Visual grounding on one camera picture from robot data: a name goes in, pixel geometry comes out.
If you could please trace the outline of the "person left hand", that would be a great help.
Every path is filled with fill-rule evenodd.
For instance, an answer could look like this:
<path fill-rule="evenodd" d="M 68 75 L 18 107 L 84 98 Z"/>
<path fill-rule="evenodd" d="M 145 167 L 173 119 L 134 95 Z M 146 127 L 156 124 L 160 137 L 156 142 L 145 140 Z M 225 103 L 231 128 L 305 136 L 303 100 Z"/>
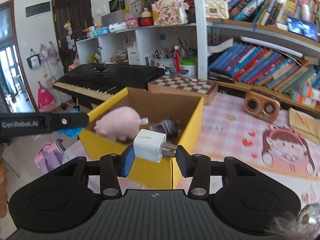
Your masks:
<path fill-rule="evenodd" d="M 3 160 L 3 152 L 10 144 L 5 142 L 1 143 L 1 164 L 0 164 L 0 219 L 4 218 L 7 215 L 7 167 Z"/>

